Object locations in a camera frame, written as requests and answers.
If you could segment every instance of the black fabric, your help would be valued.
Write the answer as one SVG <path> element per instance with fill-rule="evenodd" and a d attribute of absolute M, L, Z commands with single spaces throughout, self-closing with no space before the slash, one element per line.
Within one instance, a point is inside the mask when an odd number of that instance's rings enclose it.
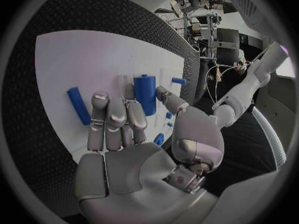
<path fill-rule="evenodd" d="M 194 106 L 213 114 L 211 99 L 203 97 Z M 231 127 L 221 130 L 224 158 L 219 168 L 207 175 L 205 188 L 217 195 L 228 186 L 276 170 L 271 147 L 260 125 L 245 112 Z"/>
<path fill-rule="evenodd" d="M 193 103 L 199 55 L 155 14 L 128 0 L 48 0 L 32 17 L 11 54 L 2 89 L 2 116 L 12 157 L 23 179 L 61 217 L 79 212 L 74 195 L 77 164 L 43 108 L 36 83 L 36 37 L 63 30 L 121 34 L 167 49 L 184 59 L 187 85 L 181 97 Z"/>

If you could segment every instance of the white board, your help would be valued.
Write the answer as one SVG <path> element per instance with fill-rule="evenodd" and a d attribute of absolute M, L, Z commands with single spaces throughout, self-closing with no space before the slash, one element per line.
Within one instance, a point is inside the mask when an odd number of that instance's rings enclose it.
<path fill-rule="evenodd" d="M 165 85 L 176 95 L 179 84 L 171 76 L 182 77 L 184 59 L 158 46 L 134 38 L 88 30 L 59 31 L 37 37 L 35 70 L 38 90 L 46 114 L 56 134 L 78 162 L 87 153 L 88 126 L 78 118 L 67 91 L 77 86 L 91 113 L 91 96 L 104 90 L 111 97 L 123 97 L 129 78 L 148 74 L 156 76 L 156 85 Z M 157 101 L 157 113 L 147 117 L 146 135 L 153 141 L 163 132 L 165 140 L 172 128 L 166 110 Z"/>

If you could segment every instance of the blue object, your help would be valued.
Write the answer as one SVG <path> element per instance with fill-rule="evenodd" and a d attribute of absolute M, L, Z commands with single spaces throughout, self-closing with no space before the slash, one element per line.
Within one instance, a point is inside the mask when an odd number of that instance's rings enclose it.
<path fill-rule="evenodd" d="M 171 119 L 171 117 L 172 117 L 172 113 L 167 112 L 167 113 L 166 113 L 166 118 L 167 118 L 167 119 Z"/>
<path fill-rule="evenodd" d="M 70 101 L 79 116 L 80 120 L 84 125 L 90 124 L 90 115 L 86 109 L 86 106 L 82 100 L 82 97 L 80 95 L 80 91 L 78 87 L 70 88 L 67 91 L 68 97 L 70 98 Z"/>
<path fill-rule="evenodd" d="M 141 77 L 134 77 L 135 98 L 141 104 L 146 116 L 156 113 L 155 90 L 155 76 L 142 75 Z"/>
<path fill-rule="evenodd" d="M 173 77 L 171 79 L 171 81 L 174 82 L 174 83 L 181 84 L 181 85 L 186 85 L 187 84 L 187 80 L 186 79 L 181 79 L 181 78 L 175 78 L 175 77 Z"/>
<path fill-rule="evenodd" d="M 164 142 L 164 134 L 159 133 L 156 136 L 156 138 L 154 138 L 153 142 L 156 143 L 157 145 L 161 146 Z"/>

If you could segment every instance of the perforated black panel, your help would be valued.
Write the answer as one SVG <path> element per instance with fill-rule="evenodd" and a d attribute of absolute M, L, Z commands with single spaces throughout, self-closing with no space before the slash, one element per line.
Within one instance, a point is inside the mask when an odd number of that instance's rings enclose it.
<path fill-rule="evenodd" d="M 7 142 L 24 180 L 55 213 L 78 213 L 76 163 L 44 111 L 35 77 L 36 37 L 61 30 L 97 30 L 137 38 L 185 58 L 188 84 L 181 97 L 192 103 L 199 56 L 155 14 L 127 0 L 49 0 L 28 23 L 10 57 L 2 90 Z"/>

